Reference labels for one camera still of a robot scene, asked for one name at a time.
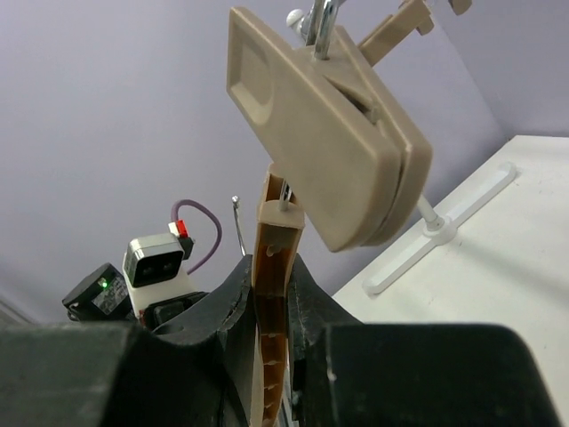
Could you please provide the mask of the beige clip hanger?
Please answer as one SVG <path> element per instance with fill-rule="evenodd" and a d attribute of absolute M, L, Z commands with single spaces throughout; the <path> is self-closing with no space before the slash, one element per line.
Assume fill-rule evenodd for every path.
<path fill-rule="evenodd" d="M 358 49 L 374 66 L 413 31 L 425 36 L 433 28 L 431 10 L 425 1 L 403 1 L 396 13 L 386 17 L 358 44 Z"/>

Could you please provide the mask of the beige hanger with orange underwear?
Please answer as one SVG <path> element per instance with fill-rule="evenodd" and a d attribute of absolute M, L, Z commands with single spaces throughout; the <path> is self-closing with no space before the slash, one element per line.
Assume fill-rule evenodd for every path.
<path fill-rule="evenodd" d="M 271 160 L 252 253 L 266 426 L 282 401 L 287 289 L 305 225 L 333 253 L 385 243 L 416 206 L 433 155 L 374 71 L 410 33 L 433 28 L 429 8 L 402 2 L 360 43 L 337 24 L 339 8 L 315 2 L 299 48 L 249 9 L 229 13 L 228 95 Z"/>

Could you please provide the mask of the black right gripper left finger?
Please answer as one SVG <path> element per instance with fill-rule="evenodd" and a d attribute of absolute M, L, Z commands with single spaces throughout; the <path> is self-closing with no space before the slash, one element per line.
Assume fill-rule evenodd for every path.
<path fill-rule="evenodd" d="M 1 331 L 4 426 L 257 426 L 250 257 L 177 317 Z"/>

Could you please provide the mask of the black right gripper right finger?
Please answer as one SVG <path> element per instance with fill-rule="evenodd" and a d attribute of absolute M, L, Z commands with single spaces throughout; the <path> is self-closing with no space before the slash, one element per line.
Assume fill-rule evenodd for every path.
<path fill-rule="evenodd" d="M 302 426 L 558 426 L 522 338 L 490 324 L 366 324 L 297 258 L 287 291 Z"/>

